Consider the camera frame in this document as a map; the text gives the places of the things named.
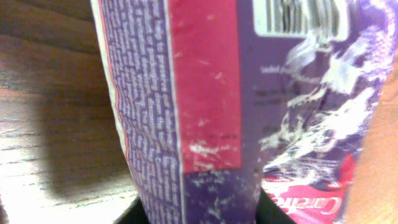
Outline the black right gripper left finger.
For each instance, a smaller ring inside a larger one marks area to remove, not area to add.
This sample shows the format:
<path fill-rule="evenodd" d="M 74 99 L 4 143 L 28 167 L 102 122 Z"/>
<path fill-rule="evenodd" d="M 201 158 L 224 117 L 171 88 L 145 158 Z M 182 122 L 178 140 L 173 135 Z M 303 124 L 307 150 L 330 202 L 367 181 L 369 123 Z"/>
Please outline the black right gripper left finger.
<path fill-rule="evenodd" d="M 114 224 L 149 224 L 144 206 L 139 197 L 113 222 Z"/>

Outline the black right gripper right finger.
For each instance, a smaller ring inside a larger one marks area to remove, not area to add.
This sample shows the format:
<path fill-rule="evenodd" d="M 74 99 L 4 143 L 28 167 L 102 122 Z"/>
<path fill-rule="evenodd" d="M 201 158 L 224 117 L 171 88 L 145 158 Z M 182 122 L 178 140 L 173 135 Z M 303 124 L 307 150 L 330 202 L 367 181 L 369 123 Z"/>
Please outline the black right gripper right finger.
<path fill-rule="evenodd" d="M 295 224 L 295 222 L 261 189 L 256 208 L 256 224 Z"/>

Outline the red purple pad packet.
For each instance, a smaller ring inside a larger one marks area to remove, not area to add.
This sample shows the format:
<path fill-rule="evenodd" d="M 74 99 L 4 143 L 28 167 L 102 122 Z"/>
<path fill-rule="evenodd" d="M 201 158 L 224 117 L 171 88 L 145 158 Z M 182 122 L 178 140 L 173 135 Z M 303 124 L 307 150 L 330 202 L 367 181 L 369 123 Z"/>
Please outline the red purple pad packet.
<path fill-rule="evenodd" d="M 397 2 L 91 0 L 109 97 L 149 223 L 344 223 Z"/>

